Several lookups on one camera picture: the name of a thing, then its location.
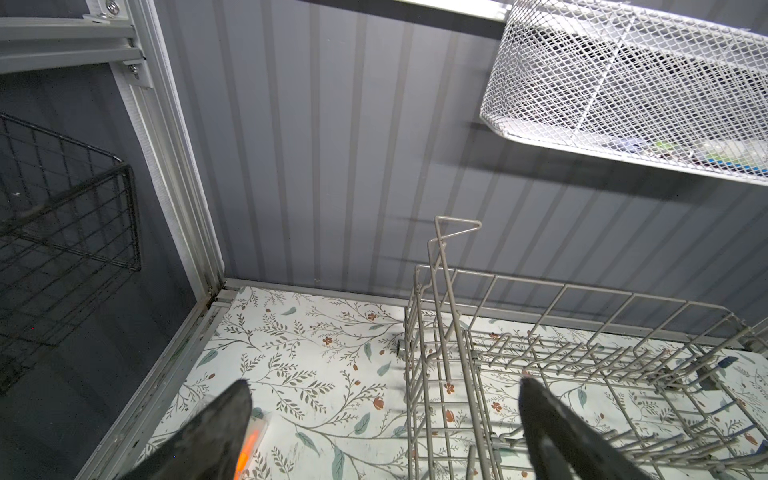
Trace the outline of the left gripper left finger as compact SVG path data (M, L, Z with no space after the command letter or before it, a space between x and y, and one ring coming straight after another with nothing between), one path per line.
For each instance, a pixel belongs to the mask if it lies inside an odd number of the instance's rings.
M122 478L232 480L251 410L248 383L235 381Z

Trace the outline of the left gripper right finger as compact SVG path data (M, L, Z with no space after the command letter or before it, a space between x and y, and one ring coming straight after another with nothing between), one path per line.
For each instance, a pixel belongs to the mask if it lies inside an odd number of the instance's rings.
M520 380L518 408L537 479L650 477L536 379Z

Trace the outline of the items in white basket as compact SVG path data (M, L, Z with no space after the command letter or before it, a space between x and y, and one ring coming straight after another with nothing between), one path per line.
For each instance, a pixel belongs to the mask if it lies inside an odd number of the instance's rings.
M765 140L700 140L676 144L640 138L612 139L604 147L657 161L683 162L723 169L728 172L767 175Z

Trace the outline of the white mesh wall basket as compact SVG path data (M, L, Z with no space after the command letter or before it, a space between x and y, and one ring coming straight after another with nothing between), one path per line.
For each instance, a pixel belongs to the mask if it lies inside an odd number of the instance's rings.
M767 175L657 161L612 139L767 142L767 39L612 1L512 4L480 107L519 143L763 185Z

